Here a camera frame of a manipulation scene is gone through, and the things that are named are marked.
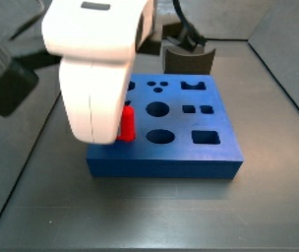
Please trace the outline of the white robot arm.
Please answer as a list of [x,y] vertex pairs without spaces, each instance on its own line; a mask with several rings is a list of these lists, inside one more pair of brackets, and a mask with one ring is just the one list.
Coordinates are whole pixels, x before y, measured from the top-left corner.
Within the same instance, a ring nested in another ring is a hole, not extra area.
[[156,0],[51,0],[41,22],[46,51],[61,57],[58,83],[77,140],[117,135],[136,50],[154,26]]

